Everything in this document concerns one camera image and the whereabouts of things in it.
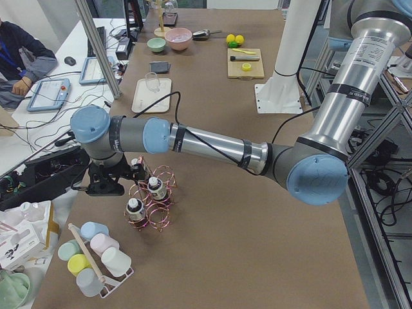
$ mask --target wooden cutting board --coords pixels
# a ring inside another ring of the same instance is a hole
[[[12,118],[12,116],[7,113],[1,106],[0,106],[0,124],[6,127],[18,127],[19,124]],[[14,130],[7,130],[5,128],[0,127],[0,136],[12,136],[14,134]]]
[[[256,52],[255,55],[247,55],[239,51],[227,49],[227,77],[230,79],[264,79],[265,72],[263,71],[262,55],[259,48],[241,48],[249,52]],[[259,61],[230,61],[230,56],[259,56]],[[242,71],[243,63],[250,63],[252,69],[250,71]]]

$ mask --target blue joint cap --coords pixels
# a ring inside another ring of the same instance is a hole
[[[150,118],[143,129],[143,145],[148,153],[165,153],[169,150],[170,123]]]
[[[392,0],[393,4],[400,10],[403,14],[412,19],[412,2],[406,0]]]
[[[339,39],[337,37],[329,37],[329,48],[335,52],[346,52],[352,45],[353,40]]]
[[[109,126],[109,114],[96,105],[78,109],[70,119],[71,130],[75,133],[76,140],[82,144],[98,140],[108,131]]]
[[[324,205],[336,200],[348,184],[344,162],[330,154],[309,156],[289,172],[286,186],[289,193],[310,205]]]

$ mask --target white box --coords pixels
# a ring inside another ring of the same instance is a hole
[[[0,267],[13,270],[44,248],[44,240],[30,222],[0,243]]]

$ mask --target yellow cup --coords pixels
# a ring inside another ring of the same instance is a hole
[[[91,268],[91,265],[84,254],[75,254],[67,262],[67,269],[75,277],[85,268]]]

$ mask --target black marker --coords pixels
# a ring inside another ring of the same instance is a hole
[[[230,61],[259,61],[259,56],[230,56]]]

